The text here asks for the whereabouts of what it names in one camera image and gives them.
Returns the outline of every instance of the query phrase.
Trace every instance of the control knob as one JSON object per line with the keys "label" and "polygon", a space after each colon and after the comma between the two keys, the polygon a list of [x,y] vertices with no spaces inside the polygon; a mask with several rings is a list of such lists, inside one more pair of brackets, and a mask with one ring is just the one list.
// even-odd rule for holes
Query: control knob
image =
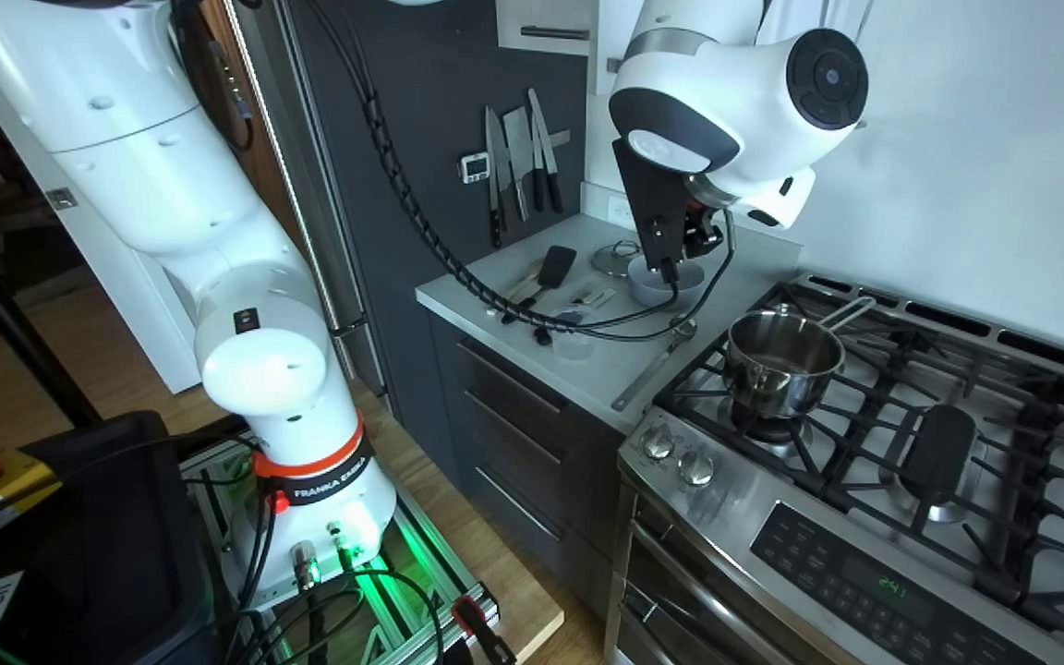
{"label": "control knob", "polygon": [[712,457],[708,454],[691,454],[686,471],[683,471],[683,481],[691,488],[706,488],[712,484]]}
{"label": "control knob", "polygon": [[674,451],[677,451],[677,439],[666,426],[648,434],[648,457],[666,461],[674,457]]}

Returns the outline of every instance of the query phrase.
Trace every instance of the stove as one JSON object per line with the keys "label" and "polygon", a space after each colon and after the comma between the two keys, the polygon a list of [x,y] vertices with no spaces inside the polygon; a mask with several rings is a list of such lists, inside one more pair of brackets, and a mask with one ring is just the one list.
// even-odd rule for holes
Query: stove
{"label": "stove", "polygon": [[846,658],[1064,663],[1064,348],[821,276],[756,306],[856,296],[800,422],[734,407],[722,337],[621,446],[629,484]]}

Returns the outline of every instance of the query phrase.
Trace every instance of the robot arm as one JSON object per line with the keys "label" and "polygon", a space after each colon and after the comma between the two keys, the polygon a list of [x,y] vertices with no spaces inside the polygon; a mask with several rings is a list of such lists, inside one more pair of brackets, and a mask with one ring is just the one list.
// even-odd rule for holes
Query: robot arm
{"label": "robot arm", "polygon": [[[616,72],[610,120],[648,259],[698,254],[716,207],[793,227],[813,163],[837,148],[867,100],[856,43],[804,31],[762,43],[766,0],[648,0]],[[677,191],[632,191],[643,183]]]}
{"label": "robot arm", "polygon": [[397,490],[362,446],[318,289],[207,121],[171,42],[171,0],[0,0],[0,95],[80,204],[160,264],[191,309],[203,393],[259,438],[272,541],[256,606],[372,557]]}

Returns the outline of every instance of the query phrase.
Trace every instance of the stove burner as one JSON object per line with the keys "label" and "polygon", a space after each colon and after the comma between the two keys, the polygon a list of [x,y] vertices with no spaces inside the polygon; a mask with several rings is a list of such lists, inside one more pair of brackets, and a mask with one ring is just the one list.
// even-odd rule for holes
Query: stove burner
{"label": "stove burner", "polygon": [[943,403],[925,409],[920,428],[894,472],[897,508],[916,513],[929,511],[929,521],[957,521],[964,494],[964,471],[975,445],[975,422]]}
{"label": "stove burner", "polygon": [[800,428],[800,417],[792,417],[792,422],[756,417],[755,409],[739,403],[730,407],[729,422],[756,445],[792,445]]}

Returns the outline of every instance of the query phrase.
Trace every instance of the stainless steel pot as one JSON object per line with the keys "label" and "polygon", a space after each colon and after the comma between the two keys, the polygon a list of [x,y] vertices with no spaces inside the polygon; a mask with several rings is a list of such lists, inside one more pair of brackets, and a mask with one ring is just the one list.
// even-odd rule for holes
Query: stainless steel pot
{"label": "stainless steel pot", "polygon": [[873,302],[873,296],[856,296],[821,322],[792,313],[787,306],[739,318],[729,329],[734,409],[762,422],[804,417],[846,359],[835,329],[873,309]]}

